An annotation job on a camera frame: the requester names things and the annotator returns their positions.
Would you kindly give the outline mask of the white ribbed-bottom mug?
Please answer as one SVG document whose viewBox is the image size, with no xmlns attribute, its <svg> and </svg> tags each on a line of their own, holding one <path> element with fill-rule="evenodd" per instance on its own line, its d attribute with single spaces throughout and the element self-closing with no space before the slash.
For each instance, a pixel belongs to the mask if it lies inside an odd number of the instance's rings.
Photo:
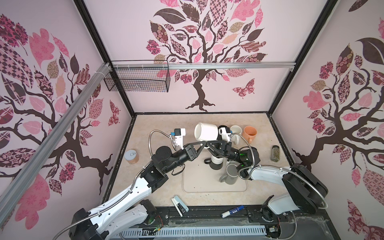
<svg viewBox="0 0 384 240">
<path fill-rule="evenodd" d="M 231 136 L 231 142 L 234 145 L 238 145 L 240 143 L 241 137 L 240 135 L 242 134 L 242 128 L 237 125 L 233 125 L 230 127 L 232 136 Z"/>
</svg>

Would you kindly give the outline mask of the peach orange mug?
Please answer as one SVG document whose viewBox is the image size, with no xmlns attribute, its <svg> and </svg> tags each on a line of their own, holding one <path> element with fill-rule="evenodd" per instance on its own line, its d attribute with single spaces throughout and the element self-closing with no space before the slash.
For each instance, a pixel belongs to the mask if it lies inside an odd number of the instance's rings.
<svg viewBox="0 0 384 240">
<path fill-rule="evenodd" d="M 243 138 L 249 143 L 251 144 L 253 142 L 253 140 L 255 139 L 256 135 L 257 135 L 257 129 L 252 127 L 252 126 L 246 126 L 244 127 L 243 129 L 243 133 L 242 133 L 242 136 Z"/>
</svg>

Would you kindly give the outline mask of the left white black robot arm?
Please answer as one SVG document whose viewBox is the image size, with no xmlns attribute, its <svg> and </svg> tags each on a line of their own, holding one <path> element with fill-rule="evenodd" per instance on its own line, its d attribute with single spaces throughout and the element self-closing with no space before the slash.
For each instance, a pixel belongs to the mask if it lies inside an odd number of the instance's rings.
<svg viewBox="0 0 384 240">
<path fill-rule="evenodd" d="M 65 232 L 72 240 L 109 240 L 124 229 L 155 219 L 157 209 L 147 199 L 169 179 L 168 173 L 188 161 L 195 160 L 210 144 L 208 138 L 197 138 L 173 152 L 168 146 L 150 151 L 151 160 L 135 176 L 132 184 L 98 207 L 74 214 L 72 224 L 54 236 Z"/>
</svg>

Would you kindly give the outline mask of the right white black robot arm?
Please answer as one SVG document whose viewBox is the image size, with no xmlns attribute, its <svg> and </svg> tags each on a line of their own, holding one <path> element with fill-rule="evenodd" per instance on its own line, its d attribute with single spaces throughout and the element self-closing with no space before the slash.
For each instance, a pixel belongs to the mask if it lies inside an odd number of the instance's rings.
<svg viewBox="0 0 384 240">
<path fill-rule="evenodd" d="M 243 153 L 225 140 L 204 141 L 202 146 L 208 148 L 215 157 L 238 162 L 236 170 L 241 179 L 264 181 L 286 188 L 285 194 L 271 195 L 262 204 L 260 212 L 266 222 L 272 222 L 278 215 L 286 212 L 301 210 L 315 214 L 318 210 L 328 208 L 325 199 L 329 192 L 327 187 L 299 164 L 290 167 L 261 165 L 257 149 L 249 143 L 243 148 Z"/>
</svg>

